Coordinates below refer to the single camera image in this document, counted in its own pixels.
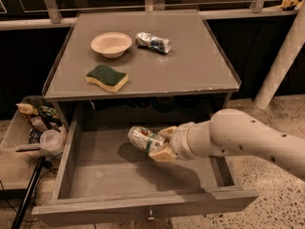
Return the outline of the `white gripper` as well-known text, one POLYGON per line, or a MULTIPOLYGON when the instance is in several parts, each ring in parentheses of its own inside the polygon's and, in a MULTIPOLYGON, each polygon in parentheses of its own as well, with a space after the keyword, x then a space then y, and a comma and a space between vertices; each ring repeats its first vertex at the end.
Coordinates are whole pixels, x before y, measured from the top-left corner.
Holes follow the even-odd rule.
POLYGON ((154 161, 174 162, 176 158, 191 160, 209 155, 211 135, 208 121, 171 126, 158 133, 169 140, 170 145, 165 143, 150 151, 149 156, 154 161))

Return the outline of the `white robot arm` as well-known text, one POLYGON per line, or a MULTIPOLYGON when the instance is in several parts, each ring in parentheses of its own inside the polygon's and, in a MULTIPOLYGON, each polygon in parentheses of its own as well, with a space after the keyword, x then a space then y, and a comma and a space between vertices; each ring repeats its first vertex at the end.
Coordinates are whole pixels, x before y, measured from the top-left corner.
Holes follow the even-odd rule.
POLYGON ((305 139, 277 131, 235 109, 210 120, 188 122, 159 132, 165 143, 149 152, 159 162, 206 156, 257 156, 305 180, 305 139))

